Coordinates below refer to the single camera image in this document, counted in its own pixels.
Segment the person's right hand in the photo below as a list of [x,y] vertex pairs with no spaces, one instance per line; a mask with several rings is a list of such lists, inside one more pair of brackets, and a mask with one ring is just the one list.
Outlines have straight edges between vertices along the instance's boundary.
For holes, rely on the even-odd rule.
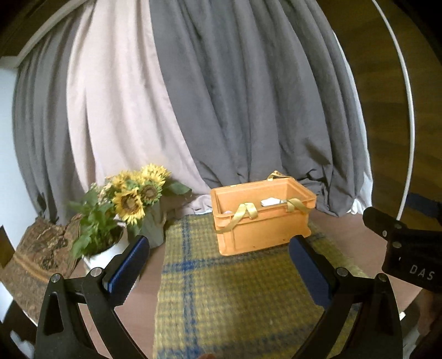
[[420,312],[417,323],[418,332],[420,335],[426,336],[430,332],[432,322],[441,312],[441,294],[422,289],[417,295],[415,303]]

